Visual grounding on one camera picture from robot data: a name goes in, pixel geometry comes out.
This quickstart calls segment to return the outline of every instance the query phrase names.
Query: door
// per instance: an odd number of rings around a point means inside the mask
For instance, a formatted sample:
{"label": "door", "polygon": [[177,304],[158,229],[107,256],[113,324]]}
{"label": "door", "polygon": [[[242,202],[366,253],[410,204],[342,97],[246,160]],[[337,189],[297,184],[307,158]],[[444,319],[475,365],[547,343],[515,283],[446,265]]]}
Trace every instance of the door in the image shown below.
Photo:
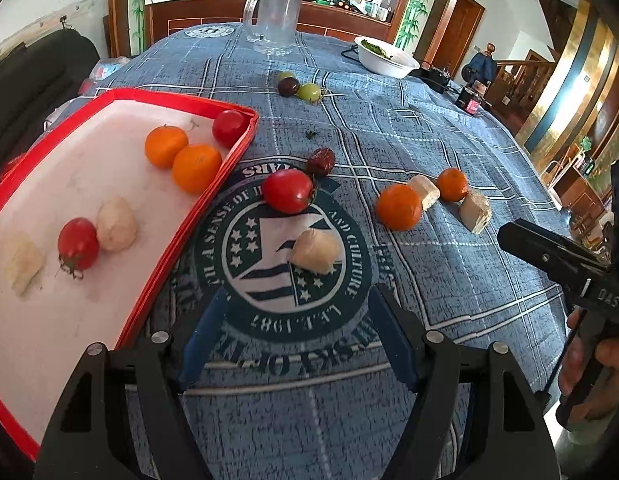
{"label": "door", "polygon": [[461,61],[478,28],[485,7],[474,0],[458,0],[449,19],[441,44],[432,64],[440,69],[449,65],[451,76],[456,76]]}

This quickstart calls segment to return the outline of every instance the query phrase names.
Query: orange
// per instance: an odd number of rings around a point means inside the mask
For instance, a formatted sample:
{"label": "orange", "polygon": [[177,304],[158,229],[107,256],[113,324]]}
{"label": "orange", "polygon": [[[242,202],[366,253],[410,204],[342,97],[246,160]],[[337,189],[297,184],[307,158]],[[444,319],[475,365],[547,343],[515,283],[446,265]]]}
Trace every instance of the orange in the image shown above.
{"label": "orange", "polygon": [[436,187],[441,192],[445,202],[459,202],[469,191],[469,184],[465,173],[457,168],[443,171],[436,179]]}
{"label": "orange", "polygon": [[387,229],[408,231],[421,219],[423,203],[410,186],[392,184],[381,191],[376,202],[376,215]]}
{"label": "orange", "polygon": [[145,156],[161,170],[174,164],[176,154],[189,144],[187,134],[178,126],[159,126],[145,139]]}
{"label": "orange", "polygon": [[221,153],[207,144],[183,148],[174,159],[172,178],[183,191],[200,195],[221,168]]}

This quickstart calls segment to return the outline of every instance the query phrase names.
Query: white food chunk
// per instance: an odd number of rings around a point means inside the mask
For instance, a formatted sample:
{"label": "white food chunk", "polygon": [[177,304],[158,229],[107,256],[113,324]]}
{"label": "white food chunk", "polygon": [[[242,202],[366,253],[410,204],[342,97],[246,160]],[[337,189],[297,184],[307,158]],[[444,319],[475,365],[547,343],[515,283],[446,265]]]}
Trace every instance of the white food chunk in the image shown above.
{"label": "white food chunk", "polygon": [[292,248],[291,263],[316,274],[329,274],[341,257],[343,245],[333,232],[323,229],[303,231]]}
{"label": "white food chunk", "polygon": [[407,185],[418,193],[423,202],[423,211],[428,210],[441,196],[441,191],[436,187],[436,184],[425,175],[413,176]]}
{"label": "white food chunk", "polygon": [[24,232],[17,232],[10,237],[4,249],[4,271],[8,285],[17,296],[22,296],[45,260],[41,251]]}
{"label": "white food chunk", "polygon": [[106,251],[128,248],[136,238],[134,211],[125,198],[115,196],[101,205],[96,215],[96,238]]}
{"label": "white food chunk", "polygon": [[461,220],[472,234],[480,234],[492,218],[492,206],[479,192],[470,191],[459,210]]}

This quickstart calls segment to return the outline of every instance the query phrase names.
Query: pink label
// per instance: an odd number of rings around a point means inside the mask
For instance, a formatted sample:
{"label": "pink label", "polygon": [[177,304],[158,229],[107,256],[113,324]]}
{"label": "pink label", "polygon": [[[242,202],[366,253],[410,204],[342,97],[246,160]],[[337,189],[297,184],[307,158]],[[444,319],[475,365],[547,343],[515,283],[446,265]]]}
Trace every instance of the pink label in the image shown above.
{"label": "pink label", "polygon": [[474,99],[470,99],[469,103],[467,103],[467,108],[465,108],[465,111],[468,114],[474,115],[476,113],[476,110],[478,110],[478,101],[474,101]]}

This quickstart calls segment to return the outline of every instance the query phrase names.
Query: tablecloth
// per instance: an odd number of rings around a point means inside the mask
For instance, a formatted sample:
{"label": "tablecloth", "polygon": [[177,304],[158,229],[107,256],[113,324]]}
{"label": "tablecloth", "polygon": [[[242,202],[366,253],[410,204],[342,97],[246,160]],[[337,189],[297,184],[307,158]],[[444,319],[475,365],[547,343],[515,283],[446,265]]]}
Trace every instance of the tablecloth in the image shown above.
{"label": "tablecloth", "polygon": [[[256,138],[202,219],[170,274],[142,336],[168,328],[208,283],[222,282],[230,311],[196,387],[182,397],[214,478],[379,478],[414,395],[399,383],[367,316],[375,282],[394,286],[403,308],[456,342],[505,341],[532,389],[544,386],[565,338],[560,287],[501,251],[496,234],[524,218],[564,233],[528,158],[490,114],[469,116],[412,77],[375,75],[340,56],[347,43],[298,34],[294,51],[255,52],[226,23],[159,41],[70,105],[132,86],[252,107]],[[318,105],[283,98],[278,72],[328,90]],[[303,168],[328,146],[337,165],[314,205],[292,218],[260,200],[280,168]],[[437,202],[417,227],[390,232],[376,219],[379,192],[417,174],[460,168],[493,209],[480,235],[458,205]],[[332,230],[345,256],[318,276],[292,269],[289,250],[305,228]],[[130,421],[142,469],[153,474],[136,394]],[[467,391],[461,390],[439,474],[453,470]]]}

